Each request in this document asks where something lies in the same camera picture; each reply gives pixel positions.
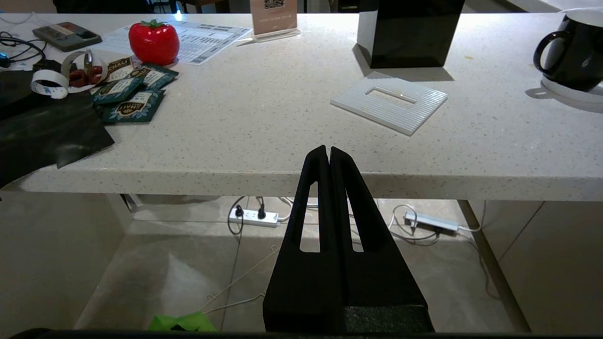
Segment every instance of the ribbed white panel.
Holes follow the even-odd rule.
[[[411,108],[370,97],[378,90],[414,103]],[[446,93],[378,72],[371,73],[331,104],[411,136],[446,101]]]

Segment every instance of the qr code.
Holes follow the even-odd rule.
[[[285,0],[264,0],[264,9],[269,10],[271,8],[283,7]]]

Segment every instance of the gray floor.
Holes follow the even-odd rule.
[[[285,231],[285,226],[245,226],[239,247],[224,222],[233,197],[140,199],[142,206],[134,214],[138,220],[131,225],[77,328],[144,329],[154,315],[195,312],[207,303],[209,294],[223,290],[268,256],[280,245]],[[379,199],[377,203],[386,222],[399,203],[411,203],[419,213],[463,220],[458,205],[451,200]],[[265,205],[268,211],[288,213],[288,206],[278,198],[266,198]],[[245,199],[243,206],[256,209],[258,202]],[[403,213],[400,208],[396,215]],[[308,210],[301,245],[306,252],[318,250],[317,216],[317,211]],[[403,232],[395,225],[392,229]],[[415,236],[430,233],[417,230]],[[470,234],[442,234],[431,246],[420,245],[432,241],[416,245],[399,241],[397,245],[428,301],[438,332],[512,332],[505,307],[494,285],[487,285],[478,252],[466,236]],[[272,255],[204,311],[263,293],[275,261],[276,255]],[[218,330],[264,331],[261,297],[208,316]]]

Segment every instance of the chair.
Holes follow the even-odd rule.
[[[215,4],[216,13],[230,13],[229,0],[179,0],[182,4],[182,10],[184,13],[188,13],[186,10],[186,4],[191,4],[197,9],[197,13],[203,13],[201,6]],[[176,12],[176,0],[169,0],[169,6],[172,12]]]

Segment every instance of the power strip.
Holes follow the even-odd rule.
[[[414,221],[414,213],[412,211],[407,211],[404,214],[404,219],[409,220],[410,222]],[[419,224],[427,224],[434,227],[439,227],[441,229],[447,229],[455,232],[458,231],[458,223],[455,223],[454,221],[450,220],[432,217],[431,215],[427,214],[417,213],[417,222]]]
[[[241,223],[241,217],[236,216],[236,209],[232,209],[232,211],[230,211],[229,221],[231,223]],[[279,227],[279,214],[266,212],[266,217],[264,219],[260,219],[257,217],[257,211],[253,211],[251,209],[244,209],[243,224],[264,227]]]

